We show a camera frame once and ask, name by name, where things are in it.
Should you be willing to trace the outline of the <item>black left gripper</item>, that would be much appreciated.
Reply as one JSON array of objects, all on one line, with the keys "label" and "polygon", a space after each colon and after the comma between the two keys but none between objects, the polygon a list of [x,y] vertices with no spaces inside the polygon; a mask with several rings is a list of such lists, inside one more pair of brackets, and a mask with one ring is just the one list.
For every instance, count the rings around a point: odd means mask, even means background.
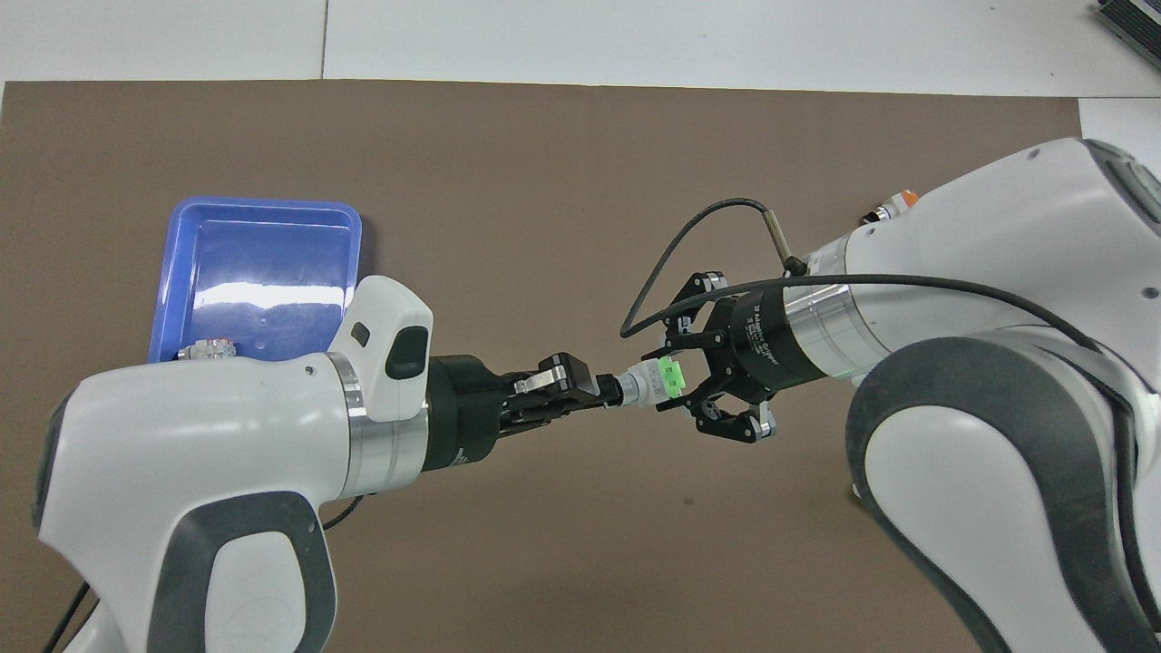
[{"label": "black left gripper", "polygon": [[427,446],[421,471],[479,462],[506,435],[526,433],[551,421],[601,406],[621,406],[618,381],[597,381],[584,361],[555,353],[531,376],[511,385],[475,356],[432,356],[428,364]]}]

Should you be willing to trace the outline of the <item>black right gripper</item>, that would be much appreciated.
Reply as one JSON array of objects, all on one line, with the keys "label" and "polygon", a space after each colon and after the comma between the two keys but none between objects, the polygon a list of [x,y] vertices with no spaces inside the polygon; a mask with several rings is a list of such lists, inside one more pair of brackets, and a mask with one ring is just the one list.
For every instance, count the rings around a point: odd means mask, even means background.
[{"label": "black right gripper", "polygon": [[[694,273],[673,297],[673,304],[728,286],[720,271]],[[694,326],[704,306],[685,308],[665,318],[665,356],[712,350],[712,376],[677,399],[657,404],[659,412],[683,409],[701,435],[726,442],[758,443],[778,435],[770,400],[776,392],[825,376],[805,354],[789,326],[785,292],[750,292],[712,301],[701,331]],[[717,406],[723,396],[765,396],[743,412]]]}]

